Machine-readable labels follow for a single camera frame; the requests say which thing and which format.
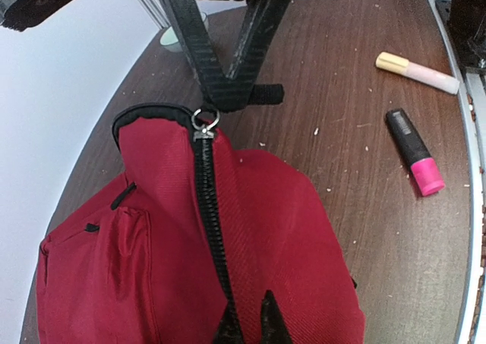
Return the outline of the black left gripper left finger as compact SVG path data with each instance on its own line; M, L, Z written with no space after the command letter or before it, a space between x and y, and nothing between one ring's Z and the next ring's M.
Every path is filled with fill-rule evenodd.
M234 297L228 300L222 318L213 336L212 344L242 344L240 312Z

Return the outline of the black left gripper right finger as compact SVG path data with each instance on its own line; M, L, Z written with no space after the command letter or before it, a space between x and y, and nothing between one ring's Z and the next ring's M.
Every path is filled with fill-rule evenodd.
M267 290L260 310L262 344L292 344L284 318L272 291Z

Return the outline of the red student backpack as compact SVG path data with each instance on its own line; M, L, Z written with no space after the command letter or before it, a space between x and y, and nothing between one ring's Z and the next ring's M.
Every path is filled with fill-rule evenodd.
M180 105L121 112L122 174L39 247L42 343L212 343L228 300L261 343L273 292L292 343L361 343L365 315L310 180L236 150Z

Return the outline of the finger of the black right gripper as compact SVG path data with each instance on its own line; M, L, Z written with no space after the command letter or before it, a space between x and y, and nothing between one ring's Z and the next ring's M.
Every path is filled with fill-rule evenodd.
M253 84L291 0L246 0L247 10L238 36L229 80Z
M183 53L197 75L205 103L216 99L220 63L195 0L159 0L167 14Z

